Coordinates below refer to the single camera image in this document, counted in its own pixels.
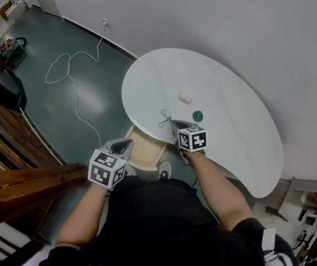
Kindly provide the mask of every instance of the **sleeve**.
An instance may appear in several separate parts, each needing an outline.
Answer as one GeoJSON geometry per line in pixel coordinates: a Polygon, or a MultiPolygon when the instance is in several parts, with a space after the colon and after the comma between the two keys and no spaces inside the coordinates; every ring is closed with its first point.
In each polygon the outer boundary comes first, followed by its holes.
{"type": "MultiPolygon", "coordinates": [[[[239,233],[239,234],[242,234],[243,236],[248,237],[262,251],[262,237],[263,237],[264,230],[265,230],[265,227],[263,227],[256,219],[249,218],[239,222],[234,227],[233,232],[239,233]]],[[[290,259],[290,263],[282,263],[282,265],[293,265],[293,266],[298,265],[292,248],[279,235],[275,236],[274,252],[279,257],[286,256],[287,258],[290,259]]]]}
{"type": "Polygon", "coordinates": [[[48,259],[41,261],[39,266],[81,265],[79,251],[70,246],[60,246],[49,252],[48,259]]]}

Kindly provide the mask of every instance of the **wall outlet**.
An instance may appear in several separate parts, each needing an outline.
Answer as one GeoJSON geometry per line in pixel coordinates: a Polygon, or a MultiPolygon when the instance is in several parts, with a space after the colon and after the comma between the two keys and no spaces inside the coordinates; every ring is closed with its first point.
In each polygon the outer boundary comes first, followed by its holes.
{"type": "Polygon", "coordinates": [[[110,26],[109,26],[109,20],[108,20],[108,19],[102,18],[102,22],[103,22],[103,26],[104,26],[104,27],[108,27],[108,28],[110,27],[110,26]]]}

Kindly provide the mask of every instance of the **sneaker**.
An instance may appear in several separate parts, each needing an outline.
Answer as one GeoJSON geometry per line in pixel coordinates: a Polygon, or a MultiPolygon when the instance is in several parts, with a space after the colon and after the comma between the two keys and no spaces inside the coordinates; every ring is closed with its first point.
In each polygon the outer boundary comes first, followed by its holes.
{"type": "Polygon", "coordinates": [[[125,176],[137,176],[136,171],[132,166],[128,166],[125,172],[125,176]]]}
{"type": "Polygon", "coordinates": [[[169,162],[163,162],[158,168],[158,179],[168,180],[172,176],[172,168],[169,162]]]}

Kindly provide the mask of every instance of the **power cord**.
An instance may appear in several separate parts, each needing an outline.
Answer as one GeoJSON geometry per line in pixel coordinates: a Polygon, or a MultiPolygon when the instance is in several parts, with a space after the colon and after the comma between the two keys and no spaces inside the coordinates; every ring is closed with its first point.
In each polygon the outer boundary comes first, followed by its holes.
{"type": "Polygon", "coordinates": [[[192,187],[191,188],[194,188],[194,186],[196,185],[196,183],[197,183],[197,180],[198,180],[198,177],[196,177],[196,180],[195,180],[195,182],[193,183],[193,185],[192,185],[192,187]]]}
{"type": "Polygon", "coordinates": [[[77,96],[77,85],[76,85],[76,82],[75,80],[70,76],[70,65],[71,65],[71,59],[73,59],[77,54],[80,54],[80,53],[83,53],[83,54],[86,54],[87,56],[91,57],[93,60],[95,60],[97,63],[99,63],[99,51],[98,51],[98,46],[100,45],[100,43],[102,42],[102,39],[103,37],[101,38],[101,40],[99,41],[99,43],[97,44],[97,59],[95,59],[94,57],[92,57],[91,55],[89,55],[88,53],[86,52],[82,52],[82,51],[79,51],[79,52],[76,52],[74,55],[70,56],[70,54],[68,53],[63,53],[62,55],[60,55],[56,60],[55,62],[50,66],[49,68],[49,71],[47,72],[47,75],[45,76],[45,82],[47,84],[55,84],[55,83],[58,83],[58,82],[61,82],[62,80],[65,80],[67,77],[69,77],[75,84],[75,91],[76,91],[76,116],[79,120],[81,120],[83,123],[86,123],[88,126],[90,126],[94,131],[96,131],[97,135],[98,135],[98,138],[99,138],[99,145],[100,147],[102,148],[102,142],[101,142],[101,136],[99,135],[98,131],[96,130],[96,128],[94,128],[92,125],[90,125],[88,122],[86,122],[85,120],[83,120],[79,115],[78,115],[78,96],[77,96]],[[69,60],[68,60],[68,71],[67,71],[67,75],[60,79],[60,80],[57,80],[57,81],[53,81],[53,82],[48,82],[47,81],[47,78],[48,78],[48,75],[50,73],[50,71],[52,70],[53,66],[55,65],[55,63],[64,55],[67,55],[69,57],[69,60]]]}

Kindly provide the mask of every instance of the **green bottle cap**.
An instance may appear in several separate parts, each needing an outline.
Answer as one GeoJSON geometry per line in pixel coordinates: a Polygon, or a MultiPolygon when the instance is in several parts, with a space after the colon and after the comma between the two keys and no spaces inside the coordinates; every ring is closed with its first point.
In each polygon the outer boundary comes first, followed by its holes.
{"type": "Polygon", "coordinates": [[[193,112],[193,119],[195,122],[201,122],[203,120],[203,113],[200,110],[193,112]]]}

